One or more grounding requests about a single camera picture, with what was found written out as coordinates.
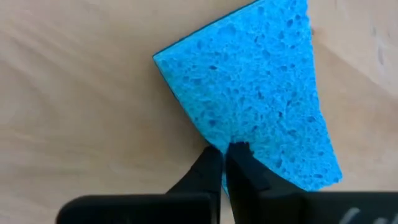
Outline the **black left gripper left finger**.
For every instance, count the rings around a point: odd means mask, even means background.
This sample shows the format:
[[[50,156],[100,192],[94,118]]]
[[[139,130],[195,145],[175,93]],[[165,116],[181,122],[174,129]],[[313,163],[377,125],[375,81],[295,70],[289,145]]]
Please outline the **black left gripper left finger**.
[[[166,193],[78,197],[60,209],[56,223],[219,223],[222,168],[222,153],[208,146]]]

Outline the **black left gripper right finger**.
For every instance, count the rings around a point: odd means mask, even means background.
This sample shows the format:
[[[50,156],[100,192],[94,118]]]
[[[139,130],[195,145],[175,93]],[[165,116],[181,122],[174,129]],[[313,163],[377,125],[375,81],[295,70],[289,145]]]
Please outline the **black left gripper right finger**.
[[[242,224],[397,223],[395,192],[306,192],[230,144],[226,179],[233,216]]]

